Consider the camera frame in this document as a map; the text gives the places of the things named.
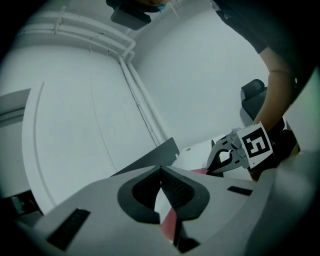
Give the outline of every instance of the white curved surface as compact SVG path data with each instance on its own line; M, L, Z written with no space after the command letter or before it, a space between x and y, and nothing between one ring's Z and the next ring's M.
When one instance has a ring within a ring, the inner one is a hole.
M0 95L31 88L22 152L44 214L155 148L113 58L61 46L19 49L4 62L0 82Z
M48 193L48 188L44 182L36 147L36 117L43 86L44 82L35 85L30 90L28 101L25 106L22 123L22 156L26 177L32 188L33 196L43 214L47 214L54 208L55 202L50 196L50 193Z

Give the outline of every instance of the person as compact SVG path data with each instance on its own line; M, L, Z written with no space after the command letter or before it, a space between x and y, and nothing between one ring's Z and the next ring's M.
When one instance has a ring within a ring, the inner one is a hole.
M170 0L134 1L163 8ZM303 34L308 35L306 27L298 27L298 22L303 26L303 18L297 22L291 5L280 6L272 0L211 0L211 5L225 24L254 47L269 71L266 98L253 121L261 122L268 132L282 118L315 67L307 59L308 48L303 45Z

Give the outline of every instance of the black camera housing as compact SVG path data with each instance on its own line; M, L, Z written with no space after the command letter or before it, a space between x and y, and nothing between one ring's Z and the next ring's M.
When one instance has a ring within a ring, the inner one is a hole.
M134 0L106 0L106 4L114 9L111 21L132 30L139 30L151 22L146 13L157 13L156 7L147 6Z

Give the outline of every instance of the human arm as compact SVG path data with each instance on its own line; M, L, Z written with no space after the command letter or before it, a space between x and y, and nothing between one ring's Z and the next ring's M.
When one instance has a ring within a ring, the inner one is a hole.
M263 106L253 123L261 122L268 132L292 103L295 76L290 65L269 47L259 55L269 71L268 89Z

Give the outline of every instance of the black sleeve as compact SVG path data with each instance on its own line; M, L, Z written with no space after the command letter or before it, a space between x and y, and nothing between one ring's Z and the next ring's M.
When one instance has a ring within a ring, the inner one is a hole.
M266 44L260 40L254 32L250 30L239 18L232 15L232 17L223 10L216 11L221 20L231 27L234 31L240 34L244 39L246 39L255 49L255 51L260 54L265 48Z
M266 47L282 56L297 79L295 96L317 63L317 14L312 2L301 5L281 0L215 0L222 21L242 35L257 53Z

